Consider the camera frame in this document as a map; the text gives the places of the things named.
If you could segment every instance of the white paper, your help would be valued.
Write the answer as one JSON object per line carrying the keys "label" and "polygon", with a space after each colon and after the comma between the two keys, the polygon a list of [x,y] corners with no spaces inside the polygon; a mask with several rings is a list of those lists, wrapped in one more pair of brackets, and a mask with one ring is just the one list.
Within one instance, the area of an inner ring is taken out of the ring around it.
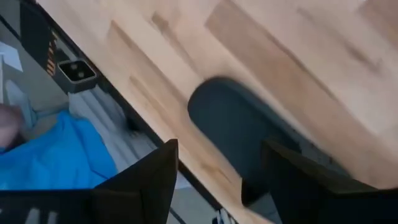
{"label": "white paper", "polygon": [[23,72],[17,49],[0,41],[0,54],[2,54],[5,64]]}

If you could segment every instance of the wooden desk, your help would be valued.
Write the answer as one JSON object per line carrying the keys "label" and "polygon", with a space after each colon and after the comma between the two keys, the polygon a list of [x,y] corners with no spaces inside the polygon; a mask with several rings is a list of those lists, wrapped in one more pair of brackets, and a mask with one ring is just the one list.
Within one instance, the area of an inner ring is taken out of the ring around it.
{"label": "wooden desk", "polygon": [[240,223],[241,179],[193,125],[205,79],[250,88],[353,177],[398,185],[395,0],[37,0]]}

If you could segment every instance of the blue fabric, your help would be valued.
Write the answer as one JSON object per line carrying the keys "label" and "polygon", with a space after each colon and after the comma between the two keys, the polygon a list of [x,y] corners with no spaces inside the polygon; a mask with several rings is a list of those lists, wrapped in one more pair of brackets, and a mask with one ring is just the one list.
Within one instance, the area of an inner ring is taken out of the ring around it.
{"label": "blue fabric", "polygon": [[116,166],[93,125],[66,111],[57,124],[0,155],[0,189],[90,189],[116,175]]}

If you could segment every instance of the floor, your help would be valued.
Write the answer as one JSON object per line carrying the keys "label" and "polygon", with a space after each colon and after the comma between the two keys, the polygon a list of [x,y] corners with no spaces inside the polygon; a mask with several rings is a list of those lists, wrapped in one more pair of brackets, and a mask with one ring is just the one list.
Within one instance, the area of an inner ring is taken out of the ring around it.
{"label": "floor", "polygon": [[[5,1],[1,3],[0,14],[19,33],[19,3],[18,1]],[[49,109],[68,101],[68,97],[54,83],[48,74],[36,61],[23,49],[19,41],[0,23],[0,41],[16,48],[19,52],[23,72],[10,66],[3,65],[5,80],[13,80],[29,95],[35,110]],[[24,133],[28,139],[40,136],[50,129],[56,122],[56,116],[40,119],[33,131]],[[176,190],[172,208],[180,218],[189,224],[211,223],[215,211],[193,188]],[[169,215],[168,224],[180,222]]]}

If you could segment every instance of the blue cloth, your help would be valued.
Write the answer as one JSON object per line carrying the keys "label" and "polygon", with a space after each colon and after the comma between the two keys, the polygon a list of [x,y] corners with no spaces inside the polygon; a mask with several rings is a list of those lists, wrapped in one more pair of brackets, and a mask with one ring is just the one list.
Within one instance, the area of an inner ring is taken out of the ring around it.
{"label": "blue cloth", "polygon": [[0,155],[0,189],[90,189],[116,175],[93,125],[63,111],[45,134]]}

